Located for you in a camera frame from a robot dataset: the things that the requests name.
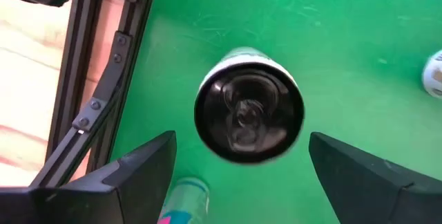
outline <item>green table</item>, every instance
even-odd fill
[[[442,0],[154,0],[113,158],[177,131],[174,180],[211,188],[209,223],[337,223],[308,154],[329,136],[442,179],[442,101],[421,85],[442,48]],[[198,138],[193,103],[205,73],[238,46],[292,73],[305,100],[298,143],[238,166]]]

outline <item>can top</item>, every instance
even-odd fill
[[[202,141],[222,158],[259,163],[295,142],[304,105],[293,78],[262,62],[231,63],[200,87],[195,124]]]

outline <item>black metal frame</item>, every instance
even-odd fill
[[[95,36],[94,28],[88,34],[81,29],[81,32],[76,31],[75,26],[81,26],[79,24],[83,22],[96,23],[99,16],[97,5],[96,11],[91,10],[93,15],[78,12],[79,7],[83,11],[84,6],[90,6],[97,1],[75,1],[60,71],[46,164],[31,184],[35,187],[57,187],[67,183],[91,145],[87,171],[100,168],[109,161],[152,3],[152,0],[126,0],[106,70],[100,78],[93,98],[75,117],[82,98],[90,49]],[[124,54],[115,52],[118,46],[127,48]],[[115,64],[119,64],[118,73],[111,68]],[[101,106],[100,111],[95,109],[96,102]]]

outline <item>green surface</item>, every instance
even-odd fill
[[[154,0],[113,158],[177,131],[174,180],[211,188],[209,223],[337,223],[307,147],[322,131],[442,179],[442,101],[421,85],[442,48],[442,0]],[[252,46],[292,73],[305,99],[297,145],[262,166],[200,141],[193,103],[205,73]]]

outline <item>can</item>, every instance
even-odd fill
[[[209,188],[197,178],[177,181],[158,224],[203,224],[209,211]]]
[[[204,77],[195,101],[201,140],[220,157],[242,164],[281,156],[303,120],[295,79],[254,48],[228,53]]]

